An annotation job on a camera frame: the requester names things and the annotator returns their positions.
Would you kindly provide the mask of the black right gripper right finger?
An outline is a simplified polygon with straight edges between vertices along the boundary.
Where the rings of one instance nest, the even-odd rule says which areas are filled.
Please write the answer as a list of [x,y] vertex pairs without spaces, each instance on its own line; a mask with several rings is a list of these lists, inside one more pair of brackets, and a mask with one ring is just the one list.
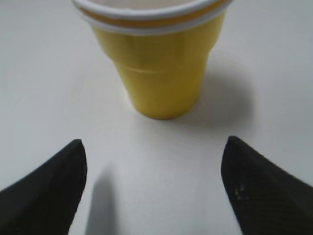
[[221,176],[242,234],[313,233],[313,188],[236,136],[227,139]]

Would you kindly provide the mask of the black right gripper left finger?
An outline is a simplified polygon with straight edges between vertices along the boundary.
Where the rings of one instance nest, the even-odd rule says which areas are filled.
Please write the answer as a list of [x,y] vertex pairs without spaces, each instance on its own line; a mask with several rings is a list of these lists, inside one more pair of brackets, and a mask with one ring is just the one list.
[[0,192],[2,235],[67,235],[87,181],[81,140]]

